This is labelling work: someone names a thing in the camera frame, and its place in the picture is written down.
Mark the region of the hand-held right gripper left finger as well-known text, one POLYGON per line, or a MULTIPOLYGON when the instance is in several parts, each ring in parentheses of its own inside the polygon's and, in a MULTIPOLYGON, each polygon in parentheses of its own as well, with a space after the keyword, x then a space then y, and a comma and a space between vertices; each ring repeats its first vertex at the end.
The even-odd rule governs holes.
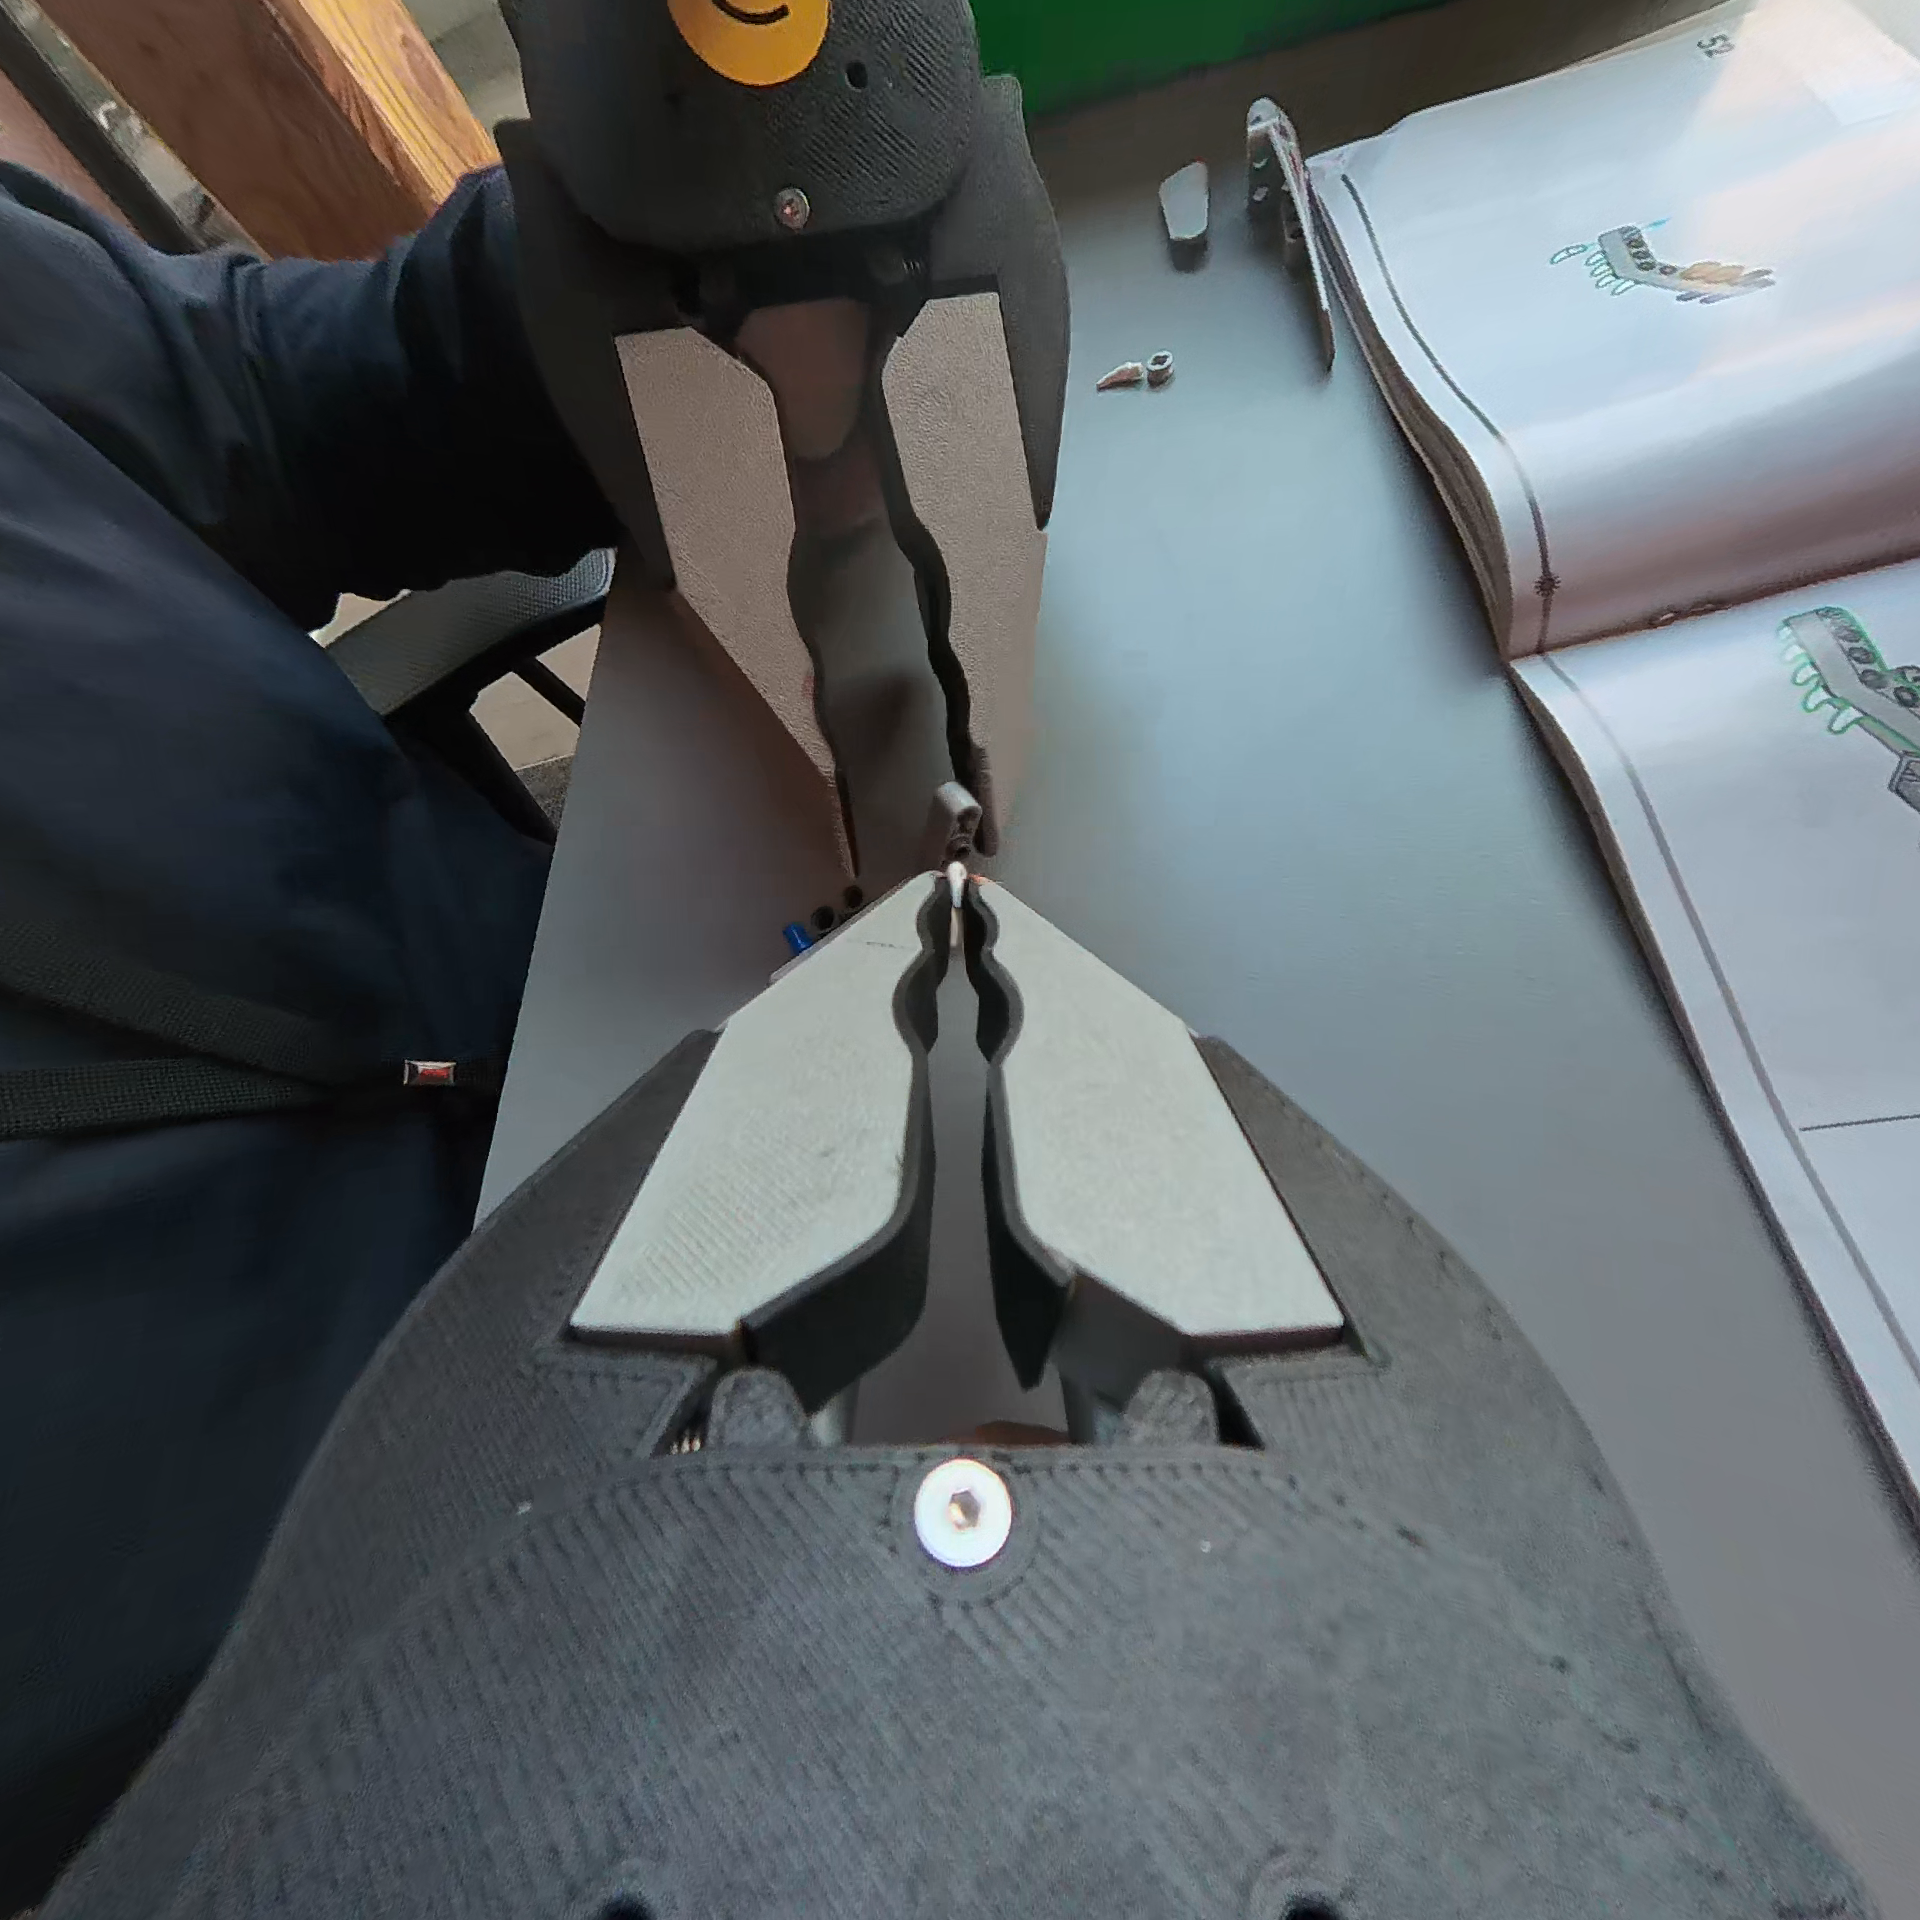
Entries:
POLYGON ((954 889, 925 872, 718 1032, 570 1316, 577 1337, 779 1373, 816 1412, 928 1284, 928 1057, 954 889))

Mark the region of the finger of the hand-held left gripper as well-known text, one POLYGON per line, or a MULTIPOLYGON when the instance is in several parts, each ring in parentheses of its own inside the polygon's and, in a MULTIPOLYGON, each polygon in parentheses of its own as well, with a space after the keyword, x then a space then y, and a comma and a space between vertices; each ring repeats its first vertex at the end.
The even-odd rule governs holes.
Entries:
POLYGON ((1046 536, 1035 518, 997 293, 932 297, 880 370, 902 508, 945 577, 930 619, 960 782, 980 802, 976 844, 1000 848, 1028 760, 1046 536))
POLYGON ((797 522, 778 401, 696 328, 614 339, 674 577, 672 593, 794 740, 825 802, 842 874, 857 876, 845 782, 819 704, 819 666, 789 590, 797 522))

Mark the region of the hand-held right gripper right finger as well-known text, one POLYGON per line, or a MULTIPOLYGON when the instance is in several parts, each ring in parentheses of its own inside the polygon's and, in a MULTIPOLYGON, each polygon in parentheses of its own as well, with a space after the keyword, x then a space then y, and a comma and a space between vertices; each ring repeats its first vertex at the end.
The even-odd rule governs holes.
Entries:
POLYGON ((1325 1348, 1348 1322, 1188 1022, 994 881, 963 900, 980 1184, 1021 1385, 1325 1348))

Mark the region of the grey lego beam assembly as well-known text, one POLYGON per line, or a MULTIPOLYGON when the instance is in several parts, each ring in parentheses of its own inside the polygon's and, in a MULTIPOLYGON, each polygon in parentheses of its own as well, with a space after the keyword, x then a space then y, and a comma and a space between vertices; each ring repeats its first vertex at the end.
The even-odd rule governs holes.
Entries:
POLYGON ((844 883, 836 897, 812 907, 802 918, 781 928, 781 968, 797 964, 802 955, 828 944, 836 932, 890 897, 899 884, 924 876, 946 874, 948 866, 971 866, 980 857, 980 834, 988 827, 984 801, 956 780, 938 785, 918 830, 893 836, 882 845, 882 857, 844 883))

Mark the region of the person's left forearm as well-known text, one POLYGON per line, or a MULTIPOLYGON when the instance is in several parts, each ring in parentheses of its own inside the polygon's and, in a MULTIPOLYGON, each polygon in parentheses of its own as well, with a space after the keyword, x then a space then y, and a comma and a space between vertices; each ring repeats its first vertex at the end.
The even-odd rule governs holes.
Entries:
POLYGON ((521 322, 500 169, 370 260, 169 256, 11 162, 3 216, 11 483, 86 448, 302 630, 618 541, 521 322))

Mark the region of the long grey lego assembly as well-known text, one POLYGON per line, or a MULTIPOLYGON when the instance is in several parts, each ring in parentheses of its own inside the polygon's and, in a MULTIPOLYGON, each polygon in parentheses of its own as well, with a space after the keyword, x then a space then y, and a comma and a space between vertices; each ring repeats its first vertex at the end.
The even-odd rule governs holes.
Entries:
POLYGON ((1274 99, 1246 113, 1246 216, 1307 293, 1324 370, 1338 360, 1333 294, 1300 138, 1274 99))

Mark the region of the lego instruction booklet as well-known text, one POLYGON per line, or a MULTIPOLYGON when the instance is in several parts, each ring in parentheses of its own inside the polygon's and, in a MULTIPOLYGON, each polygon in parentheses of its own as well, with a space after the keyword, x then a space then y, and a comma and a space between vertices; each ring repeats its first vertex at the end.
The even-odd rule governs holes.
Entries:
POLYGON ((1916 5, 1722 5, 1307 169, 1501 660, 1916 1504, 1916 5))

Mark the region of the black mesh office chair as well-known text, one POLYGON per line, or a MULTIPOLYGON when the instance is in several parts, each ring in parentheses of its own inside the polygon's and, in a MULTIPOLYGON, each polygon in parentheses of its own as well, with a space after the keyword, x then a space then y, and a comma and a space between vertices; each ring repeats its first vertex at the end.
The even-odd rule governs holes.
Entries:
POLYGON ((342 630, 332 660, 389 729, 429 749, 517 833, 553 845, 557 826, 473 717, 506 680, 529 685, 574 724, 585 694, 545 656, 598 626, 614 553, 594 549, 562 573, 496 571, 409 593, 342 630))

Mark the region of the wooden cabinet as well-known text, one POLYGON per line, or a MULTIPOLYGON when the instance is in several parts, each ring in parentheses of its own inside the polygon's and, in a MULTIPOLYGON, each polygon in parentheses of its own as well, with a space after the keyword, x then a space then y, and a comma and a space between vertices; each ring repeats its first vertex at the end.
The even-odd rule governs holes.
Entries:
POLYGON ((267 256, 374 256, 498 162, 398 3, 4 5, 4 161, 168 252, 202 235, 115 142, 86 85, 267 256))

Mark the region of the green box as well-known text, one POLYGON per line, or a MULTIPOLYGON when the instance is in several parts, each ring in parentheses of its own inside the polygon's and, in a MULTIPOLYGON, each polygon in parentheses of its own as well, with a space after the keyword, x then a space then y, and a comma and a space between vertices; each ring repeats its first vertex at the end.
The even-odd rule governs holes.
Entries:
POLYGON ((1706 3, 973 3, 980 59, 1030 113, 1114 104, 1233 64, 1318 59, 1412 85, 1520 81, 1706 11, 1706 3))

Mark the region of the person in dark clothing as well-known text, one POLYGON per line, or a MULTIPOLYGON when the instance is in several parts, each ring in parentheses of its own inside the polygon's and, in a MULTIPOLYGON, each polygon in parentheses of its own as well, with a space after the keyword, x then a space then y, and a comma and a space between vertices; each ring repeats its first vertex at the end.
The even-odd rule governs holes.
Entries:
POLYGON ((153 1750, 473 1218, 547 853, 86 465, 4 473, 4 1908, 153 1750))

